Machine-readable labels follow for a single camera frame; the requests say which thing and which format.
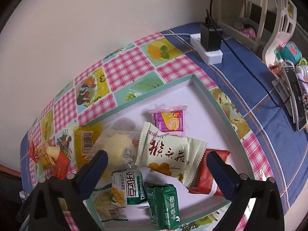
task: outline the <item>black power adapter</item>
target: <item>black power adapter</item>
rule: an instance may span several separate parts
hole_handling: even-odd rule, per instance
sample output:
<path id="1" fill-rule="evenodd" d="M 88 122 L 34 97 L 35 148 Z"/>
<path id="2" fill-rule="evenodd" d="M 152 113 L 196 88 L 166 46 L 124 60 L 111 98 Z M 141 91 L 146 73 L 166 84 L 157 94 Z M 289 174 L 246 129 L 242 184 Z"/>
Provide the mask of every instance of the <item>black power adapter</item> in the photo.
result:
<path id="1" fill-rule="evenodd" d="M 219 27 L 217 24 L 215 24 L 215 27 L 219 33 L 215 31 L 214 27 L 208 21 L 207 18 L 205 20 L 205 23 L 202 22 L 200 25 L 201 28 L 200 42 L 202 47 L 206 51 L 220 50 L 221 37 L 219 34 L 222 35 L 222 28 Z"/>

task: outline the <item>tray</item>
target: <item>tray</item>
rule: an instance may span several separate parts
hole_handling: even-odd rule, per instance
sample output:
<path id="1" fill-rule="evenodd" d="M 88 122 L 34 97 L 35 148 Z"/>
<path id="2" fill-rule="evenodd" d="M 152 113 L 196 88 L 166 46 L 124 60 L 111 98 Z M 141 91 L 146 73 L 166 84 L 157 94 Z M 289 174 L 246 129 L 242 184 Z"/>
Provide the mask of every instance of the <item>tray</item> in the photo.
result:
<path id="1" fill-rule="evenodd" d="M 166 83 L 152 91 L 138 96 L 103 114 L 89 123 L 102 122 L 104 128 L 141 132 L 144 121 L 152 122 L 149 110 L 162 106 L 187 105 L 185 115 L 186 135 L 206 141 L 207 148 L 229 150 L 228 164 L 238 173 L 246 173 L 254 179 L 254 174 L 243 146 L 229 119 L 215 98 L 195 75 L 187 75 Z M 177 188 L 179 199 L 180 225 L 227 208 L 229 201 L 223 197 L 203 194 L 189 194 L 176 179 L 167 177 L 147 167 L 141 168 L 144 181 L 171 183 Z M 96 211 L 87 200 L 90 213 L 96 221 Z M 128 206 L 124 209 L 128 221 L 103 223 L 105 230 L 159 230 L 151 224 L 149 209 Z"/>

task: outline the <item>red packet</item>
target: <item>red packet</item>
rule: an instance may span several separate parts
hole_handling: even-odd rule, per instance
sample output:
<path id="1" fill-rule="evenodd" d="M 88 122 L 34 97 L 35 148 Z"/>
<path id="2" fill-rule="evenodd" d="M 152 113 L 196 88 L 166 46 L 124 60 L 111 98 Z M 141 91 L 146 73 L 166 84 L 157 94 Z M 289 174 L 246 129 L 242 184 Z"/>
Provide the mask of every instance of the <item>red packet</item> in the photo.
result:
<path id="1" fill-rule="evenodd" d="M 70 159 L 63 153 L 60 152 L 56 166 L 54 168 L 54 175 L 58 179 L 64 179 L 67 174 L 68 165 L 70 164 Z"/>
<path id="2" fill-rule="evenodd" d="M 197 174 L 196 187 L 190 186 L 189 192 L 191 194 L 207 194 L 207 195 L 218 195 L 223 196 L 219 187 L 217 186 L 214 178 L 206 165 L 206 157 L 209 152 L 215 151 L 220 158 L 227 163 L 228 155 L 230 151 L 228 150 L 215 150 L 215 149 L 206 149 L 203 155 L 203 158 L 199 165 L 199 170 Z"/>
<path id="3" fill-rule="evenodd" d="M 33 144 L 33 141 L 31 141 L 30 146 L 29 146 L 29 156 L 30 158 L 35 162 L 38 163 L 39 160 L 39 156 L 38 154 L 35 152 L 36 146 Z"/>

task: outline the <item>qr code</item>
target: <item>qr code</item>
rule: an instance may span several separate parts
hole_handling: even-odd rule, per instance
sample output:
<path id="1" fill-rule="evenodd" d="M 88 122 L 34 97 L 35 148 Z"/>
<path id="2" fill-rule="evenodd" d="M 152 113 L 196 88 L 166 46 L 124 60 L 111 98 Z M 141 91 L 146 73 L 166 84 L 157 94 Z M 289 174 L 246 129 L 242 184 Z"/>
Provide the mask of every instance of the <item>qr code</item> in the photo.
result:
<path id="1" fill-rule="evenodd" d="M 118 219 L 119 215 L 117 213 L 117 211 L 114 208 L 109 208 L 108 209 L 109 215 L 111 219 Z"/>
<path id="2" fill-rule="evenodd" d="M 81 133 L 81 154 L 83 156 L 89 154 L 90 150 L 93 148 L 92 134 L 93 131 L 83 131 Z"/>
<path id="3" fill-rule="evenodd" d="M 122 158 L 132 161 L 133 152 L 130 148 L 125 148 Z"/>

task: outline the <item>pink checkered tablecloth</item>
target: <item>pink checkered tablecloth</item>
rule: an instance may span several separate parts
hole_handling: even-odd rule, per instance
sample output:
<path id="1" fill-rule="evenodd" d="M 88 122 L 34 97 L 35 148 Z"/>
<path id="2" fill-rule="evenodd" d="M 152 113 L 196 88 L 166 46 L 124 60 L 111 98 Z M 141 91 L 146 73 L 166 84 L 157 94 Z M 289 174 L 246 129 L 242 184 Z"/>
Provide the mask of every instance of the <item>pink checkered tablecloth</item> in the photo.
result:
<path id="1" fill-rule="evenodd" d="M 103 64 L 102 61 L 98 61 L 74 79 L 73 87 L 64 91 L 63 94 L 58 96 L 57 100 L 51 100 L 40 115 L 40 119 L 42 119 L 50 110 L 53 110 L 52 124 L 54 127 L 54 134 L 50 138 L 49 144 L 56 145 L 56 135 L 61 131 L 63 132 L 63 129 L 67 129 L 73 121 L 76 121 L 77 125 L 83 126 L 89 124 L 92 120 L 98 118 L 104 113 L 116 108 L 118 104 L 114 92 L 151 72 L 159 75 L 164 82 L 171 82 L 183 76 L 195 74 L 208 90 L 218 88 L 215 82 L 186 55 L 177 56 L 176 58 L 155 66 L 149 57 L 141 50 L 141 47 L 163 37 L 164 36 L 161 33 L 152 34 L 135 41 L 133 48 L 121 52 L 106 63 Z M 79 105 L 77 105 L 76 102 L 75 86 L 101 67 L 104 70 L 104 77 L 108 81 L 110 92 L 105 96 L 98 98 L 98 100 L 92 105 L 87 106 L 84 110 L 78 113 L 77 107 Z M 84 86 L 85 91 L 89 89 L 88 85 Z M 39 145 L 42 142 L 41 131 L 43 131 L 41 129 L 41 121 L 34 124 L 34 126 L 28 131 L 28 138 L 32 138 L 35 145 Z M 241 139 L 241 144 L 243 145 L 250 161 L 255 178 L 257 180 L 262 180 L 264 176 L 266 178 L 272 177 L 273 172 L 255 134 L 250 131 Z M 29 171 L 33 186 L 36 185 L 38 180 L 38 176 L 35 175 L 35 167 L 36 164 L 30 160 Z M 76 171 L 76 164 L 71 164 L 67 172 L 71 173 Z M 53 167 L 44 172 L 44 176 L 46 177 L 52 175 L 54 175 Z M 65 212 L 65 218 L 71 230 L 78 230 L 69 212 Z M 236 230 L 243 230 L 246 222 L 247 218 L 243 216 Z"/>

